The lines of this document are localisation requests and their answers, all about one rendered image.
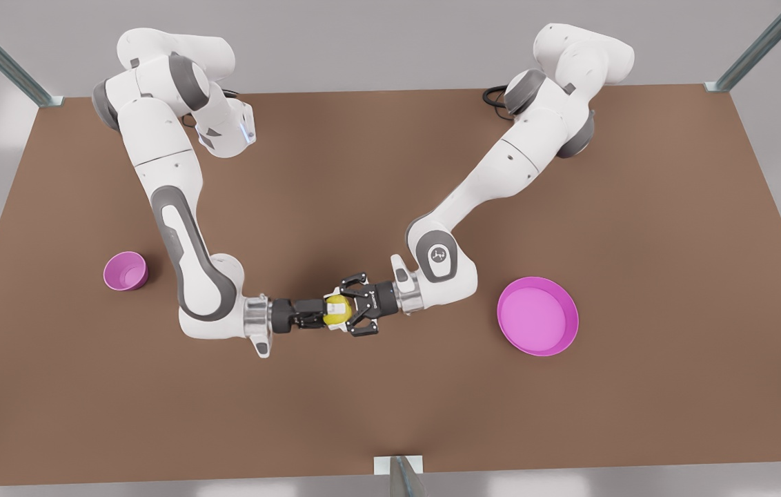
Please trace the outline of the yellow-green apple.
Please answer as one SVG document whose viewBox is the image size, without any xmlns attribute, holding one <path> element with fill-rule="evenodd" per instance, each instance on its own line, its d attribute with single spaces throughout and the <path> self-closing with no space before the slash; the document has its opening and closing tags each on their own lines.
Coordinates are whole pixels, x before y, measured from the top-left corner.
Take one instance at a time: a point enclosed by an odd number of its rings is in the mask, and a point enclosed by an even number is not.
<svg viewBox="0 0 781 497">
<path fill-rule="evenodd" d="M 327 295 L 324 298 L 326 304 L 326 312 L 322 317 L 322 321 L 330 329 L 346 330 L 346 322 L 353 315 L 352 305 L 350 300 L 340 293 L 334 293 L 334 295 Z"/>
</svg>

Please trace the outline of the pink plate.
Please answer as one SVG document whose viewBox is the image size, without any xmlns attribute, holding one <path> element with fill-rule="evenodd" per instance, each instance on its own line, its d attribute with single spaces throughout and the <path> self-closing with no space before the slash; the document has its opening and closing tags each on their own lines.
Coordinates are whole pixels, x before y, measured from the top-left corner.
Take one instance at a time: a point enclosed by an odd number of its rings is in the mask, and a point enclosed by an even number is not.
<svg viewBox="0 0 781 497">
<path fill-rule="evenodd" d="M 563 286 L 544 277 L 521 277 L 504 287 L 497 323 L 511 345 L 547 358 L 567 350 L 579 333 L 579 312 Z"/>
</svg>

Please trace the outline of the pink bowl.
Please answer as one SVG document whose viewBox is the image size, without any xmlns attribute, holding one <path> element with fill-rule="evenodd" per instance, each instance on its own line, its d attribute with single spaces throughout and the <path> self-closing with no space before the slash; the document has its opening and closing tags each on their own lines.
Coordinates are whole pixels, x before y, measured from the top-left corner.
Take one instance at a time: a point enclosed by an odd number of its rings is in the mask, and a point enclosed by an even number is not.
<svg viewBox="0 0 781 497">
<path fill-rule="evenodd" d="M 113 255 L 103 268 L 103 282 L 114 291 L 132 291 L 145 285 L 150 276 L 141 254 L 124 251 Z"/>
</svg>

